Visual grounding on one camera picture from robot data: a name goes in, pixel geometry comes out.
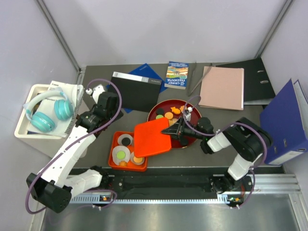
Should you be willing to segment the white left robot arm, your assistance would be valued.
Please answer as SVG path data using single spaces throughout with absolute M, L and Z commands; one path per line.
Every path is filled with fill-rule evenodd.
M 31 173 L 26 179 L 28 191 L 25 207 L 29 214 L 34 213 L 29 208 L 30 198 L 45 208 L 60 213 L 74 197 L 92 188 L 104 191 L 109 186 L 109 179 L 99 167 L 92 167 L 72 178 L 68 176 L 84 151 L 100 133 L 123 116 L 119 89 L 111 93 L 104 91 L 102 86 L 96 86 L 94 89 L 87 89 L 86 92 L 91 94 L 95 101 L 91 110 L 78 116 L 69 137 L 52 160 L 38 174 Z

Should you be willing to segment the metal tongs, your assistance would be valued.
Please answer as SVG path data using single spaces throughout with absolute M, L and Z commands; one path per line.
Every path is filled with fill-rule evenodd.
M 206 77 L 206 75 L 210 72 L 211 68 L 213 66 L 213 63 L 210 63 L 208 66 L 204 66 L 204 68 L 206 70 L 203 71 L 202 76 L 200 77 L 200 79 L 198 80 L 198 82 L 195 84 L 195 86 L 193 88 L 190 87 L 191 83 L 188 84 L 188 89 L 187 89 L 187 96 L 191 96 L 193 94 L 193 92 L 196 90 L 196 88 L 201 84 L 201 82 L 203 81 L 203 79 Z

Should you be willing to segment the orange box lid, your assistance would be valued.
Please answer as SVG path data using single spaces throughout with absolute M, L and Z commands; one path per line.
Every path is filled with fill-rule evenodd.
M 167 118 L 141 123 L 134 128 L 134 154 L 149 157 L 171 150 L 171 137 L 162 131 L 169 127 Z

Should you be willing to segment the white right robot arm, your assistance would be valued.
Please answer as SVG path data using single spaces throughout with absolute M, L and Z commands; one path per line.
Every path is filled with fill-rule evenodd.
M 181 117 L 161 133 L 178 140 L 183 146 L 188 145 L 188 137 L 199 139 L 205 154 L 233 147 L 237 155 L 224 179 L 225 186 L 232 191 L 242 185 L 242 178 L 261 156 L 266 156 L 268 148 L 273 144 L 269 133 L 245 117 L 217 132 L 207 117 L 198 119 L 195 126 Z

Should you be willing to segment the orange swirl cookie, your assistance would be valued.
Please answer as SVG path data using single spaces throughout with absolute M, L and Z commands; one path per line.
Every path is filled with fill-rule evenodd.
M 125 162 L 125 161 L 121 161 L 120 163 L 119 163 L 119 166 L 121 166 L 121 167 L 127 167 L 127 162 Z

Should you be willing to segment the orange cookie box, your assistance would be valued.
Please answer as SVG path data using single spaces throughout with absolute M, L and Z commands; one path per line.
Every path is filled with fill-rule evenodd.
M 134 154 L 134 133 L 117 131 L 112 140 L 108 164 L 112 169 L 145 172 L 148 166 L 146 157 Z

